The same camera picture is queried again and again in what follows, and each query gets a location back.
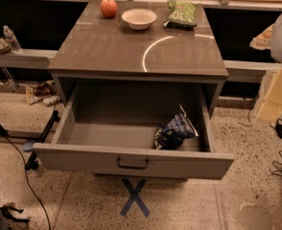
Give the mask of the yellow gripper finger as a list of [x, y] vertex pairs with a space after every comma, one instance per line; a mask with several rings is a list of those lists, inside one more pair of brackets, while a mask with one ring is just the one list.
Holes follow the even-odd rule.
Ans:
[[256, 50], [269, 50], [271, 48], [271, 34], [273, 26], [268, 26], [263, 32], [255, 36], [249, 46]]
[[282, 115], [282, 67], [269, 74], [266, 80], [265, 96], [261, 101], [256, 119], [273, 123]]

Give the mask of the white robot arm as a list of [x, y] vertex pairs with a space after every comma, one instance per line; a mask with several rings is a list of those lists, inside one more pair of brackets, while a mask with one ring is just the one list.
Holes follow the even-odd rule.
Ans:
[[[282, 64], [282, 13], [276, 21], [254, 37], [249, 46], [257, 50], [270, 49], [271, 57]], [[282, 66], [271, 75], [269, 87], [257, 110], [256, 119], [272, 123], [282, 115]]]

